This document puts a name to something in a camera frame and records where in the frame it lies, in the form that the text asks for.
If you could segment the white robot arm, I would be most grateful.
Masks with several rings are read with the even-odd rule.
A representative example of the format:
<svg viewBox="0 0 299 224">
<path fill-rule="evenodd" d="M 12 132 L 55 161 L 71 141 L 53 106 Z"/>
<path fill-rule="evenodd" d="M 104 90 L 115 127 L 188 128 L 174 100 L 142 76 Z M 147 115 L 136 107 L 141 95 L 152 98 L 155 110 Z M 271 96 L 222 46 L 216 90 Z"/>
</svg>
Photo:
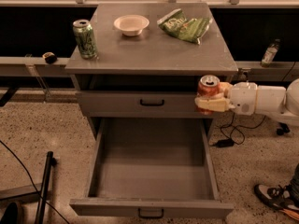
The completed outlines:
<svg viewBox="0 0 299 224">
<path fill-rule="evenodd" d="M 268 118 L 293 126 L 299 125 L 299 80 L 288 88 L 262 86 L 254 82 L 234 85 L 220 82 L 218 93 L 197 94 L 195 105 L 203 112 L 231 110 L 238 115 L 265 115 Z"/>
</svg>

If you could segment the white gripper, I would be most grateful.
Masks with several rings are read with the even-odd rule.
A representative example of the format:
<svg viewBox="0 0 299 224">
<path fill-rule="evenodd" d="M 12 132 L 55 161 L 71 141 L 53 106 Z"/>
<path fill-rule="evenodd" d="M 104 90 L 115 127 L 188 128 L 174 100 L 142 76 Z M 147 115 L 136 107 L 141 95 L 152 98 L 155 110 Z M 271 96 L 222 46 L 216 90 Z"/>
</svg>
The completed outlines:
<svg viewBox="0 0 299 224">
<path fill-rule="evenodd" d="M 252 82 L 239 82 L 234 86 L 228 82 L 220 83 L 220 94 L 228 99 L 203 99 L 197 97 L 195 104 L 205 111 L 225 112 L 229 109 L 238 115 L 252 115 L 255 110 L 258 86 Z"/>
</svg>

